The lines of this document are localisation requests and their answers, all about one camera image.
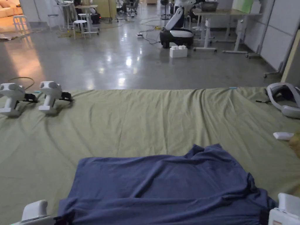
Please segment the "white stool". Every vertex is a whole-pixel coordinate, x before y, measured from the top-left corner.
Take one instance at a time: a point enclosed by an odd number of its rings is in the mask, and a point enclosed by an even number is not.
[[[24,22],[26,23],[27,30],[30,31],[31,30],[30,25],[28,23],[27,17],[24,15],[13,16],[13,24],[15,25],[16,31],[18,31],[17,25],[19,26],[20,31],[24,31],[24,32],[26,31],[24,28],[23,19],[24,19]]]
[[[75,20],[73,22],[73,31],[74,31],[74,39],[76,40],[76,35],[75,35],[75,24],[78,24],[78,26],[80,26],[81,29],[81,34],[83,35],[84,39],[86,38],[86,36],[84,35],[84,30],[83,30],[83,24],[86,23],[86,20]]]
[[[52,28],[51,28],[51,18],[56,18],[56,20],[58,20],[58,14],[49,14],[48,15],[48,21],[49,21],[50,31],[52,31]]]
[[[87,14],[86,13],[79,13],[78,16],[80,16],[81,20],[84,20],[86,18]]]

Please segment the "white vr headset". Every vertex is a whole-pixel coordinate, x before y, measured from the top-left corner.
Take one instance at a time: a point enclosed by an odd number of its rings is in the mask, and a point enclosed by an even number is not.
[[[292,118],[298,118],[300,119],[300,89],[297,87],[294,87],[293,85],[289,83],[274,83],[270,84],[267,87],[267,94],[270,98],[271,103],[279,109],[283,115],[287,117]],[[277,95],[281,94],[281,96],[285,100],[290,100],[296,102],[298,107],[291,107],[286,105],[280,105],[278,104],[274,98],[277,97]]]

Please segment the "blue towel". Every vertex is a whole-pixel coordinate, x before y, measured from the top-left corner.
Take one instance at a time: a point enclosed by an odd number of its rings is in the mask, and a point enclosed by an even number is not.
[[[277,207],[220,145],[184,156],[85,158],[59,215],[74,224],[259,224]]]

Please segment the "white wall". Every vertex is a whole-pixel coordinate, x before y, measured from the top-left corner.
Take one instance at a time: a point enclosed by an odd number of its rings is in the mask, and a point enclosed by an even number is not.
[[[257,50],[265,33],[273,2],[274,0],[260,0],[262,16],[248,18],[244,42],[254,52]]]
[[[245,44],[256,51],[266,31],[259,53],[275,70],[279,70],[282,62],[285,66],[299,25],[300,0],[261,0],[261,3],[263,15],[248,21]]]
[[[48,14],[59,14],[59,22],[52,19],[52,26],[56,26],[58,23],[62,24],[63,17],[62,12],[58,7],[54,7],[56,2],[54,0],[35,0],[40,19],[34,4],[34,0],[20,0],[20,4],[23,10],[23,14],[27,16],[29,22],[46,22],[49,25]]]

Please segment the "table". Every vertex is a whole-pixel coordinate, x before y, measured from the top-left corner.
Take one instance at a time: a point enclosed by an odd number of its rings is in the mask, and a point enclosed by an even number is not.
[[[67,8],[66,8],[66,9],[67,9],[67,27],[65,28],[65,19],[64,19],[64,24],[63,24],[62,29],[67,29],[67,30],[70,29],[70,26],[69,26],[69,20],[72,21],[71,18],[70,18],[70,7],[72,7],[73,5],[74,5],[73,2],[72,2],[72,3],[68,3],[68,4],[54,5],[55,7],[62,7],[62,8],[67,7]]]
[[[99,33],[97,31],[93,31],[91,32],[91,25],[90,25],[90,21],[92,21],[91,19],[91,13],[89,12],[90,8],[96,8],[98,5],[78,5],[75,6],[75,8],[77,9],[83,9],[85,11],[86,16],[86,22],[88,24],[88,32],[84,32],[85,34],[89,34],[91,37],[91,34],[97,34],[99,35]]]
[[[215,12],[202,12],[198,8],[194,9],[193,12],[196,16],[198,16],[197,26],[199,26],[200,16],[202,16],[201,30],[204,31],[205,26],[206,26],[204,47],[195,47],[194,51],[196,49],[214,50],[215,52],[217,51],[217,48],[208,48],[211,17],[213,17],[215,15],[227,15],[229,17],[229,21],[228,21],[228,25],[227,25],[225,40],[222,40],[222,41],[219,41],[219,42],[231,42],[231,41],[228,41],[228,37],[229,37],[229,33],[230,33],[230,22],[231,22],[231,17],[232,16],[240,17],[238,22],[241,22],[243,24],[243,26],[240,30],[238,30],[238,36],[237,36],[237,39],[235,41],[234,50],[233,51],[223,51],[223,53],[243,53],[243,54],[248,53],[246,51],[238,51],[239,44],[240,44],[240,39],[241,39],[241,36],[242,36],[242,31],[245,30],[245,28],[246,28],[246,23],[244,22],[244,20],[249,16],[261,15],[260,13],[258,13],[258,14],[249,14],[249,13],[241,12],[241,11],[236,10],[236,9],[217,9]],[[201,32],[201,39],[203,39],[203,38],[204,38],[204,32]]]

